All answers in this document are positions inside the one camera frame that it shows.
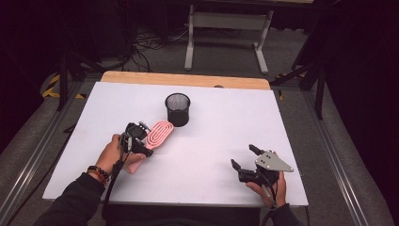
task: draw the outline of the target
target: pencil cup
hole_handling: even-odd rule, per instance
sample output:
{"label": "pencil cup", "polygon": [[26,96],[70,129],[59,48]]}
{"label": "pencil cup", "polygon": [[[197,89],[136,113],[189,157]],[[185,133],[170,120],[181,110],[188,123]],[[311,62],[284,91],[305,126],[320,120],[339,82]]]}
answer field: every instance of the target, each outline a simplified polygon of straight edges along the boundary
{"label": "pencil cup", "polygon": [[190,99],[182,93],[170,94],[165,100],[168,110],[168,121],[175,127],[182,127],[188,123],[188,109]]}

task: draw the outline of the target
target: pink object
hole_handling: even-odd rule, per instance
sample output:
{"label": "pink object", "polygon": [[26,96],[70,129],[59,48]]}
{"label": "pink object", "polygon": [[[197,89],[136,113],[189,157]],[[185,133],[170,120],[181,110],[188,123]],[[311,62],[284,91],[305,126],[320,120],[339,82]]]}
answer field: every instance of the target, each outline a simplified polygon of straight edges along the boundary
{"label": "pink object", "polygon": [[[155,148],[161,146],[161,144],[165,142],[169,134],[173,131],[173,128],[173,124],[169,121],[157,122],[147,134],[146,148],[154,151]],[[144,159],[135,163],[131,163],[129,166],[127,166],[126,171],[132,174],[135,173],[142,161],[144,161]]]}

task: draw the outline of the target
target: sleeve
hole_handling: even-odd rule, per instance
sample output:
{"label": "sleeve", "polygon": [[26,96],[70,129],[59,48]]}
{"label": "sleeve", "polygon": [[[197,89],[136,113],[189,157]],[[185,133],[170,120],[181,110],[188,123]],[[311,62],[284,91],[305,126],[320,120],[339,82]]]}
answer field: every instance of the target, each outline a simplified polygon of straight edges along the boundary
{"label": "sleeve", "polygon": [[291,210],[289,203],[276,209],[271,213],[270,217],[273,219],[275,226],[303,226]]}
{"label": "sleeve", "polygon": [[82,173],[33,225],[87,225],[97,211],[104,190],[97,180]]}

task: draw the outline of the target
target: white tabletop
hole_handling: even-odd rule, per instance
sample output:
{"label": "white tabletop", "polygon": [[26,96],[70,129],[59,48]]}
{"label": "white tabletop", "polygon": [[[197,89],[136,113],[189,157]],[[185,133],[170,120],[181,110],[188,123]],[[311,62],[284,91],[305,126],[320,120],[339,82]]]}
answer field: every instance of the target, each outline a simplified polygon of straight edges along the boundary
{"label": "white tabletop", "polygon": [[111,202],[201,206],[262,206],[257,194],[238,181],[231,159],[255,170],[253,144],[276,151],[294,168],[286,172],[287,202],[308,205],[295,158],[271,90],[96,83],[43,198],[56,199],[89,165],[95,164],[113,134],[129,122],[150,127],[167,119],[166,97],[191,100],[190,120],[135,174],[122,171]]}

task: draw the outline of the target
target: beaded bracelet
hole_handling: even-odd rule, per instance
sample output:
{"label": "beaded bracelet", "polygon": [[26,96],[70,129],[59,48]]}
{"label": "beaded bracelet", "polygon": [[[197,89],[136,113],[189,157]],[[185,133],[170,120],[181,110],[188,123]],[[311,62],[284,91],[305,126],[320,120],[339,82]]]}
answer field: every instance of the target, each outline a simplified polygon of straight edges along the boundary
{"label": "beaded bracelet", "polygon": [[93,172],[94,174],[96,174],[100,180],[102,181],[103,185],[106,186],[106,184],[109,181],[109,175],[108,173],[106,173],[104,170],[102,170],[99,167],[96,166],[89,166],[88,167],[88,173],[89,172]]}

